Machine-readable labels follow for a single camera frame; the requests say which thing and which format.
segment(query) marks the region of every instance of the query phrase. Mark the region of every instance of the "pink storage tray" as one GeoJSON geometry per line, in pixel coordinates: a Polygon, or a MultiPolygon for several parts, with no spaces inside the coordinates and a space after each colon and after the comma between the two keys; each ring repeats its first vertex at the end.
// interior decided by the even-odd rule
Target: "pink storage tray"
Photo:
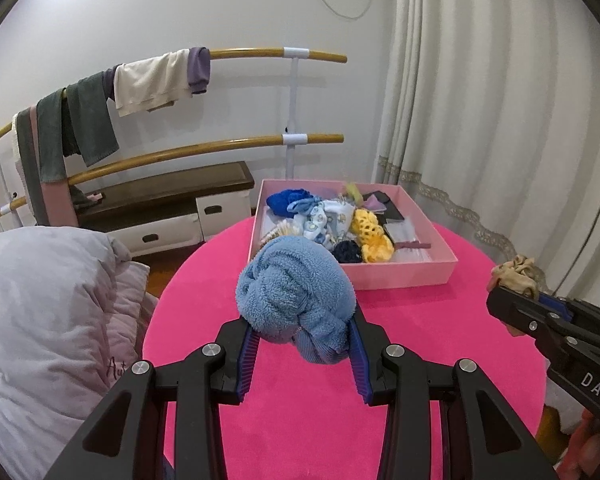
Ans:
{"type": "MultiPolygon", "coordinates": [[[[430,242],[428,250],[430,262],[387,262],[384,264],[342,264],[342,268],[356,290],[376,290],[379,288],[403,288],[407,286],[441,285],[446,283],[458,262],[455,254],[446,244],[422,210],[400,186],[389,184],[356,184],[360,193],[384,191],[400,212],[411,219],[418,240],[430,242]]],[[[251,234],[249,261],[258,252],[262,220],[266,210],[267,197],[285,189],[304,188],[316,195],[333,190],[342,191],[343,183],[329,180],[263,180],[258,197],[258,208],[251,234]]]]}

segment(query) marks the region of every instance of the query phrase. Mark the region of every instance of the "pink tablecloth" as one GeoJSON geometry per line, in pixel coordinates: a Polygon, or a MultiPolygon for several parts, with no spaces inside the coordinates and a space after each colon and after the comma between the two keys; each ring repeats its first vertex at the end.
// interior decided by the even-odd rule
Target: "pink tablecloth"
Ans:
{"type": "MultiPolygon", "coordinates": [[[[235,319],[234,291],[246,264],[252,219],[199,248],[164,291],[144,342],[159,366],[184,359],[235,319]]],[[[492,262],[438,228],[458,257],[446,285],[366,291],[358,301],[369,322],[392,342],[429,361],[475,360],[535,433],[544,401],[544,360],[528,337],[512,338],[487,313],[492,262]]],[[[369,408],[356,393],[348,360],[311,365],[292,345],[261,341],[251,391],[241,406],[221,406],[228,477],[233,480],[373,480],[378,472],[386,408],[369,408]]],[[[442,478],[440,416],[432,403],[432,474],[442,478]]],[[[173,463],[174,406],[165,455],[173,463]]]]}

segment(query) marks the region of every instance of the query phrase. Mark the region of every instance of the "gray pillow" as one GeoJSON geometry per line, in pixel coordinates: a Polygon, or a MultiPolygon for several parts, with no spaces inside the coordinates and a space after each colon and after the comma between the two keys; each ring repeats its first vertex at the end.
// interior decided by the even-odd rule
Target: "gray pillow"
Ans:
{"type": "Polygon", "coordinates": [[[134,350],[148,267],[106,234],[0,234],[0,463],[44,477],[134,350]]]}

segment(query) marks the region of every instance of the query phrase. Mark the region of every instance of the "white curtain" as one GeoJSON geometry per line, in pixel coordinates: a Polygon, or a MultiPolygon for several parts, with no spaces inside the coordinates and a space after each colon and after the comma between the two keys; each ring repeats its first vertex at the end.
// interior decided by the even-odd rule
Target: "white curtain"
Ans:
{"type": "Polygon", "coordinates": [[[535,257],[544,288],[589,299],[597,283],[600,300],[600,26],[584,3],[397,0],[375,178],[494,260],[535,257]]]}

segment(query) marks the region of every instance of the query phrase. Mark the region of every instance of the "silver screw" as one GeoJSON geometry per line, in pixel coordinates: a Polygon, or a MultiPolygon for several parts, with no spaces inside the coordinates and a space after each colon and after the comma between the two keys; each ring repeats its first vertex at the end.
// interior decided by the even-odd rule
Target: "silver screw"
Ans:
{"type": "Polygon", "coordinates": [[[131,371],[136,375],[142,375],[149,371],[149,363],[147,361],[138,361],[131,367],[131,371]]]}
{"type": "Polygon", "coordinates": [[[222,350],[218,343],[208,343],[202,347],[202,353],[208,357],[212,355],[218,355],[222,350]]]}
{"type": "Polygon", "coordinates": [[[460,360],[460,369],[472,373],[478,369],[478,365],[471,361],[471,359],[462,359],[460,360]]]}
{"type": "Polygon", "coordinates": [[[404,348],[400,345],[389,345],[386,348],[386,352],[391,357],[402,357],[404,355],[404,348]]]}

